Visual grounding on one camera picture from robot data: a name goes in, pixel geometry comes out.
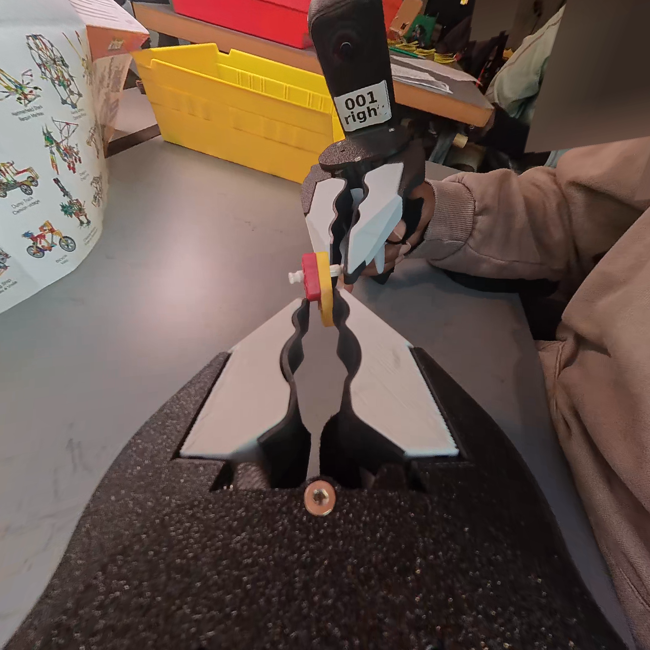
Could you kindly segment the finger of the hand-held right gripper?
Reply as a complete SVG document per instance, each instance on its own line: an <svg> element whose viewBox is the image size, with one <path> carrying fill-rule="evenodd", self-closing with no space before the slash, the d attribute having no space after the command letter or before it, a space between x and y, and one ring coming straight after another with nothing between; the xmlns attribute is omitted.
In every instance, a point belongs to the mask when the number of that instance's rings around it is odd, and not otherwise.
<svg viewBox="0 0 650 650"><path fill-rule="evenodd" d="M317 181L307 210L305 221L315 253L333 255L334 234L332 227L338 218L336 201L347 189L343 178L331 177Z"/></svg>
<svg viewBox="0 0 650 650"><path fill-rule="evenodd" d="M343 277L347 285L354 284L371 263L379 273L384 272L386 240L402 218L403 172L403 164L385 164L363 178L367 194L346 240Z"/></svg>

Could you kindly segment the printed instruction sheet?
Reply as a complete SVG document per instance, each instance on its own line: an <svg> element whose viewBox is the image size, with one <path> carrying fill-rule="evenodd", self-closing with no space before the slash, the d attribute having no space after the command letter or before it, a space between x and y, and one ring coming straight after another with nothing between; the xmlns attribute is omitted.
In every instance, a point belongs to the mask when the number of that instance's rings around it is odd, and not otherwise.
<svg viewBox="0 0 650 650"><path fill-rule="evenodd" d="M92 80L69 1L1 2L1 312L75 270L102 234Z"/></svg>

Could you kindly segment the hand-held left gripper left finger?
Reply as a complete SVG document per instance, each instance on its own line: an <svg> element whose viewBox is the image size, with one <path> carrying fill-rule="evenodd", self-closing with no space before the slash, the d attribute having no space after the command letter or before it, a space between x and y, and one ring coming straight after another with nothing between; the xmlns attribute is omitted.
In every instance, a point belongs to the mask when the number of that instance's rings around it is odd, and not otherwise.
<svg viewBox="0 0 650 650"><path fill-rule="evenodd" d="M309 311L306 299L294 300L231 348L180 446L182 458L252 463L276 488L304 482L310 433L295 372Z"/></svg>

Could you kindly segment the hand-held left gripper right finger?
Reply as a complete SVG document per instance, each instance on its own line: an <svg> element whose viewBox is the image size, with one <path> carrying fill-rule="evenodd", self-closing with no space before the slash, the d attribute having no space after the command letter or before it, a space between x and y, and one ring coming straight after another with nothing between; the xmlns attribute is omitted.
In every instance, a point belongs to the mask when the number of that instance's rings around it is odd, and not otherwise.
<svg viewBox="0 0 650 650"><path fill-rule="evenodd" d="M346 377L339 410L322 430L321 474L361 488L363 473L388 465L459 461L416 348L346 291L334 294L333 322Z"/></svg>

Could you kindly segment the person's right hand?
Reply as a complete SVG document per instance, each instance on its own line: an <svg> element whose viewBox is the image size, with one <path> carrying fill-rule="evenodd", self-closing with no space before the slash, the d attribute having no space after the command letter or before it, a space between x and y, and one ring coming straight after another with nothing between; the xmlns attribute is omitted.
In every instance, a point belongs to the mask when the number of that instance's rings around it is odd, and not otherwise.
<svg viewBox="0 0 650 650"><path fill-rule="evenodd" d="M384 268L379 270L375 264L366 269L367 275L374 272L375 275L382 275L393 270L397 264L400 264L407 254L414 250L425 238L427 228L434 216L435 210L435 192L434 187L424 182L411 192L409 201L420 208L419 221L411 236L406 238L407 225L404 219L401 219L394 227L386 239L384 246Z"/></svg>

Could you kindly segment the printed toy set box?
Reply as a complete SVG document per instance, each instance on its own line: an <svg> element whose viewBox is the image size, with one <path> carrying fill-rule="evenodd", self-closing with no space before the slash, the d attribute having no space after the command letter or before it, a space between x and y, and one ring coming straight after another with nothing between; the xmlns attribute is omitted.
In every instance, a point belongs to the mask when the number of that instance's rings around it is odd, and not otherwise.
<svg viewBox="0 0 650 650"><path fill-rule="evenodd" d="M85 26L80 39L95 115L95 142L108 152L127 72L149 32L116 1L70 1Z"/></svg>

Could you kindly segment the tan cardboard piece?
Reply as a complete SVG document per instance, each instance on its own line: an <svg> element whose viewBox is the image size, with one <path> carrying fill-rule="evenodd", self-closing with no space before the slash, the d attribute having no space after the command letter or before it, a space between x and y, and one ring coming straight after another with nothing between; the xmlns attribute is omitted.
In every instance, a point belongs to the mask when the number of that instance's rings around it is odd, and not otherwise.
<svg viewBox="0 0 650 650"><path fill-rule="evenodd" d="M382 1L388 40L405 36L423 8L422 1Z"/></svg>

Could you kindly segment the person's right forearm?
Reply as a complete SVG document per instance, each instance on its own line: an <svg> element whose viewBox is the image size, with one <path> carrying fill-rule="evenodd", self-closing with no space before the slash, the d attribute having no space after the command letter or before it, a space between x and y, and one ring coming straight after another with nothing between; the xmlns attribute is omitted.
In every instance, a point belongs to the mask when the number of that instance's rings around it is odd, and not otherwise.
<svg viewBox="0 0 650 650"><path fill-rule="evenodd" d="M412 258L470 276L581 282L649 207L649 137L574 148L556 167L430 183L434 212Z"/></svg>

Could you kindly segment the red and yellow connector stack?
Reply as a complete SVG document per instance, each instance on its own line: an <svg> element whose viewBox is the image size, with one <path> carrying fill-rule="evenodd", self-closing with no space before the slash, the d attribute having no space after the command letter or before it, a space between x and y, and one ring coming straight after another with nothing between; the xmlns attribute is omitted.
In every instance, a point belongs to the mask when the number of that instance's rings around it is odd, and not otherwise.
<svg viewBox="0 0 650 650"><path fill-rule="evenodd" d="M304 254L302 273L305 298L318 304L321 321L325 327L334 326L333 284L329 263L329 253L325 251Z"/></svg>

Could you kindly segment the red plastic bin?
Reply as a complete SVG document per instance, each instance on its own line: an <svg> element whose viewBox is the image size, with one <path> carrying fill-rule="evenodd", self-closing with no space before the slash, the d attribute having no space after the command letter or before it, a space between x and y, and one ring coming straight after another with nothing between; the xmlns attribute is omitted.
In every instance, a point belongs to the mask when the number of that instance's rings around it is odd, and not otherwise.
<svg viewBox="0 0 650 650"><path fill-rule="evenodd" d="M177 14L298 49L312 46L309 1L173 1Z"/></svg>

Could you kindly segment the person's beige sweatshirt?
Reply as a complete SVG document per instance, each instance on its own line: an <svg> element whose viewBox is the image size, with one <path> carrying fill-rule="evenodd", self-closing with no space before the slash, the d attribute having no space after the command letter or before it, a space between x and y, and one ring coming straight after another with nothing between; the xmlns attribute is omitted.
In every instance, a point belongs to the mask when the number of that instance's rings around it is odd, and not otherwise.
<svg viewBox="0 0 650 650"><path fill-rule="evenodd" d="M649 648L649 211L538 345L555 430L639 649Z"/></svg>

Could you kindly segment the white plastic rod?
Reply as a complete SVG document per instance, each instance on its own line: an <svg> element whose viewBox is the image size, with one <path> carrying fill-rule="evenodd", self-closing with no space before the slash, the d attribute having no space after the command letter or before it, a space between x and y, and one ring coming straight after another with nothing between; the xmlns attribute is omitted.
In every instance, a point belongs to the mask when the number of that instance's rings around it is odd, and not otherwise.
<svg viewBox="0 0 650 650"><path fill-rule="evenodd" d="M342 264L332 264L329 266L329 275L332 278L338 278L343 275L344 267ZM289 272L288 280L291 284L303 283L305 279L304 270L298 270L297 272Z"/></svg>

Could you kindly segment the nested yellow plastic bins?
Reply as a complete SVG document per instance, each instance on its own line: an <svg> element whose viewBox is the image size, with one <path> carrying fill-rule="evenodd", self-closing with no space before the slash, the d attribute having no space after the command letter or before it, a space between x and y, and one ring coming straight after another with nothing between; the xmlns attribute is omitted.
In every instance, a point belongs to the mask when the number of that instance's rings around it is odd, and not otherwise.
<svg viewBox="0 0 650 650"><path fill-rule="evenodd" d="M322 75L216 44L133 58L166 142L302 183L345 137Z"/></svg>

